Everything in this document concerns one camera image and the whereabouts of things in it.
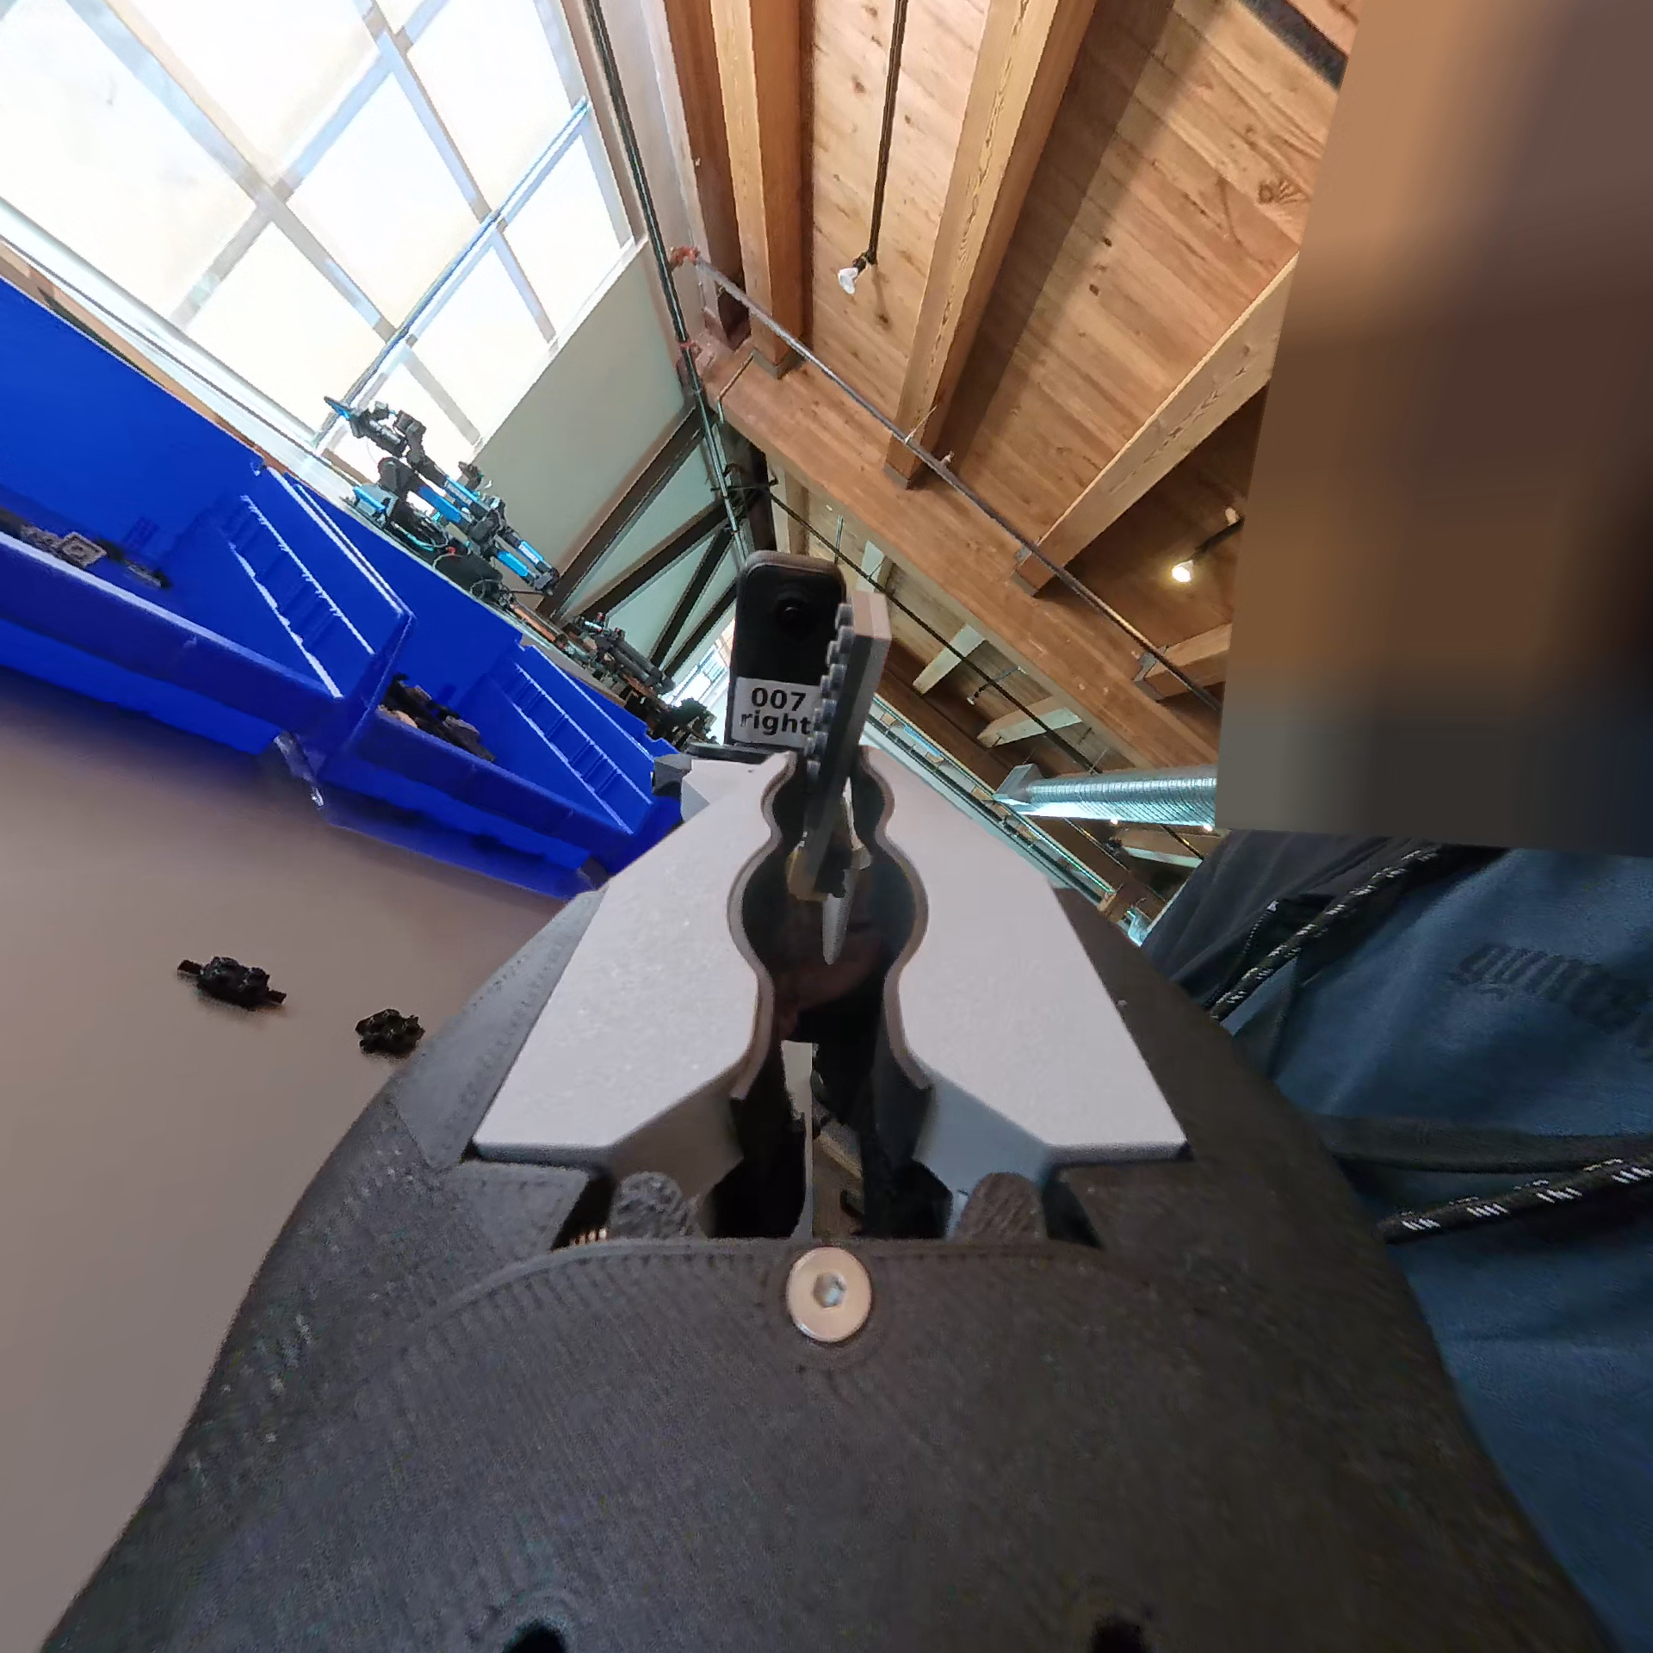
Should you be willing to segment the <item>scattered grey red brick pieces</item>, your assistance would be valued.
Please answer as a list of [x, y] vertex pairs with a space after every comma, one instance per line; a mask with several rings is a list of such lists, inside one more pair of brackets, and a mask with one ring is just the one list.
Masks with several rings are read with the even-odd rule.
[[81, 570], [112, 564], [153, 590], [165, 592], [173, 588], [169, 574], [153, 564], [142, 562], [138, 556], [108, 539], [88, 537], [77, 529], [61, 533], [51, 531], [31, 523], [8, 507], [2, 507], [2, 533]]

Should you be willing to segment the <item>black white speckled drawstring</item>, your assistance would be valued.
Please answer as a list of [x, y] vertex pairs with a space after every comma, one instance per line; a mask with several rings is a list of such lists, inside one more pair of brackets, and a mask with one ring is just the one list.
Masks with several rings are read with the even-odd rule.
[[1259, 956], [1259, 960], [1251, 964], [1224, 993], [1212, 999], [1208, 1003], [1208, 1015], [1218, 1021], [1224, 1019], [1240, 1007], [1240, 1003], [1249, 999], [1259, 985], [1297, 960], [1307, 946], [1312, 946], [1326, 934], [1344, 928], [1350, 916], [1366, 916], [1377, 897], [1397, 885], [1405, 887], [1419, 875], [1429, 873], [1430, 867], [1446, 855], [1446, 851], [1448, 846], [1440, 842], [1419, 846], [1417, 850], [1411, 850], [1405, 855], [1377, 867], [1362, 881], [1354, 883], [1348, 891], [1330, 899], [1287, 938], [1275, 944], [1267, 954]]
[[1373, 1233], [1387, 1247], [1405, 1247], [1551, 1218], [1566, 1225], [1602, 1223], [1617, 1218], [1625, 1206], [1647, 1202], [1649, 1186], [1651, 1151], [1639, 1149], [1446, 1204], [1399, 1210], [1383, 1216]]

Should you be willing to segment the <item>pile of dark brick pieces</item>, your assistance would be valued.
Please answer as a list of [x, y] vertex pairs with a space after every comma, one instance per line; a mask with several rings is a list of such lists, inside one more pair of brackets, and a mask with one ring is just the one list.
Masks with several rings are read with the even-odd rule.
[[405, 674], [391, 674], [380, 700], [380, 710], [393, 720], [443, 739], [482, 761], [496, 761], [484, 745], [482, 733], [454, 708], [439, 702], [431, 692]]

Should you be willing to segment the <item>grey and tan brick beam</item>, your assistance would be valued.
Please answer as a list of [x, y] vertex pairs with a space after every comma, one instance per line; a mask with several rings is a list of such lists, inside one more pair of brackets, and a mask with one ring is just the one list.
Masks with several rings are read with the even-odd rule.
[[883, 596], [856, 590], [836, 611], [811, 731], [803, 745], [803, 816], [789, 859], [797, 899], [846, 897], [858, 846], [854, 773], [891, 627]]

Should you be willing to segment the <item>person in blue hoodie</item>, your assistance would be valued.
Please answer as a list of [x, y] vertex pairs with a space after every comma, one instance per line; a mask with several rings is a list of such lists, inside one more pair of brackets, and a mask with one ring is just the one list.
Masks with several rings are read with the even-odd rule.
[[[1216, 1023], [1379, 1221], [1649, 1149], [1649, 918], [1649, 857], [1448, 844]], [[1391, 1257], [1539, 1536], [1649, 1648], [1649, 1200]]]

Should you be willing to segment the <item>blue plastic storage bin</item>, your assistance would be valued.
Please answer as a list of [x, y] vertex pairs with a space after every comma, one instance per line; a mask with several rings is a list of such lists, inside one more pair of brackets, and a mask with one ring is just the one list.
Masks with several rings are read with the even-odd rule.
[[411, 609], [323, 505], [108, 348], [4, 285], [4, 665], [236, 751], [340, 753]]
[[303, 747], [328, 800], [492, 877], [576, 895], [626, 869], [681, 820], [655, 790], [665, 739], [478, 602], [305, 482], [281, 482], [376, 572], [409, 613], [388, 682], [466, 722], [482, 755], [384, 702], [330, 751]]

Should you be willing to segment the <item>black jacket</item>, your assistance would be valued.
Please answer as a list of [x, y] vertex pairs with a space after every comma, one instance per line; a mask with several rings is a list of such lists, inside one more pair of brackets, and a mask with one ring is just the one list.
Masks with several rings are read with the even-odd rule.
[[1419, 838], [1234, 830], [1208, 851], [1143, 940], [1143, 956], [1212, 1007], [1336, 899], [1415, 851]]

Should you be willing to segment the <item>large window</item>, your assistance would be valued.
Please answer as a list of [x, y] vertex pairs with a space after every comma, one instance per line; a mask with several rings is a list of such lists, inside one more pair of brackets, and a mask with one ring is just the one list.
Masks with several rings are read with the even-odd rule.
[[6, 238], [157, 365], [364, 482], [474, 458], [620, 277], [565, 3], [4, 3]]

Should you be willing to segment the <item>silver ventilation duct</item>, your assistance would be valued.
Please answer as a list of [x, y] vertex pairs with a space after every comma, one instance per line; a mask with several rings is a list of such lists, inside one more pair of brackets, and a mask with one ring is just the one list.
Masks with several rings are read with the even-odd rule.
[[1214, 765], [1045, 777], [1025, 763], [998, 787], [996, 802], [1025, 818], [1214, 830], [1214, 792]]

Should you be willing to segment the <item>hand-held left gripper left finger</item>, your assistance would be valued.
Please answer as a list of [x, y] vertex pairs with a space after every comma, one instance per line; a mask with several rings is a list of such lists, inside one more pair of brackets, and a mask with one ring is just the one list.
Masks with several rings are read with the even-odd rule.
[[492, 1162], [663, 1172], [702, 1196], [740, 1158], [732, 1099], [771, 1038], [773, 989], [742, 897], [781, 844], [795, 757], [746, 769], [598, 895], [470, 1139]]

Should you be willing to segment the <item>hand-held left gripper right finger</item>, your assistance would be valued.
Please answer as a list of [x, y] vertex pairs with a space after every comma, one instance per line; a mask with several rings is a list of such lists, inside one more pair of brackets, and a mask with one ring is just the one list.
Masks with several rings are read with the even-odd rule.
[[872, 844], [913, 899], [887, 1038], [923, 1094], [915, 1158], [948, 1194], [946, 1223], [996, 1172], [1041, 1190], [1064, 1166], [1181, 1157], [1185, 1129], [1059, 889], [887, 753], [860, 759]]

